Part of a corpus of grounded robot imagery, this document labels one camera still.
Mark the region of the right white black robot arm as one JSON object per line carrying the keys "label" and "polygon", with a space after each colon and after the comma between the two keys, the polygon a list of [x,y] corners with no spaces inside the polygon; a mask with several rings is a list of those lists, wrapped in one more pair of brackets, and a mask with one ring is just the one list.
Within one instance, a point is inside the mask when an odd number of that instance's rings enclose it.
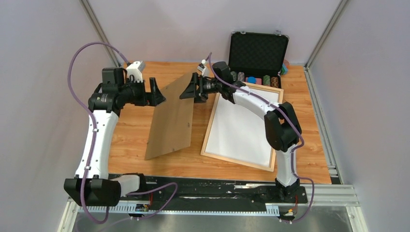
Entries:
{"label": "right white black robot arm", "polygon": [[[205,59],[198,64],[198,71],[192,74],[179,98],[204,103],[210,93],[219,93],[225,100],[260,117],[264,122],[266,140],[277,155],[276,195],[279,200],[288,202],[300,187],[300,177],[296,174],[295,151],[304,145],[302,130],[293,106],[288,102],[271,102],[253,92],[244,82],[234,79],[224,61],[212,64],[210,69],[207,64]],[[211,71],[214,77],[209,77],[208,71]]]}

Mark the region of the brown cardboard backing board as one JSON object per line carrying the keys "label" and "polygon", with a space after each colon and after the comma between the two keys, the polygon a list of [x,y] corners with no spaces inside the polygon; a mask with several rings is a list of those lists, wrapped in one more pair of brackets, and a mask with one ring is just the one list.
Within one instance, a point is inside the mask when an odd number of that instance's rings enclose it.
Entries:
{"label": "brown cardboard backing board", "polygon": [[161,89],[166,101],[155,107],[144,160],[179,151],[191,144],[193,99],[180,99],[192,71]]}

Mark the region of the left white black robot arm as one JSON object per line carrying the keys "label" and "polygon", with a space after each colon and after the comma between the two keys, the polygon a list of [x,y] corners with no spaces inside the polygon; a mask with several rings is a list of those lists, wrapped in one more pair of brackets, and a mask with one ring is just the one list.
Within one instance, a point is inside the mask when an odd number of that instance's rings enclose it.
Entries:
{"label": "left white black robot arm", "polygon": [[150,91],[138,69],[104,68],[99,83],[85,106],[89,116],[84,153],[73,178],[64,182],[66,193],[81,207],[116,206],[131,194],[144,199],[148,194],[143,174],[129,173],[110,179],[108,160],[120,112],[126,104],[155,107],[166,101],[156,79],[149,78]]}

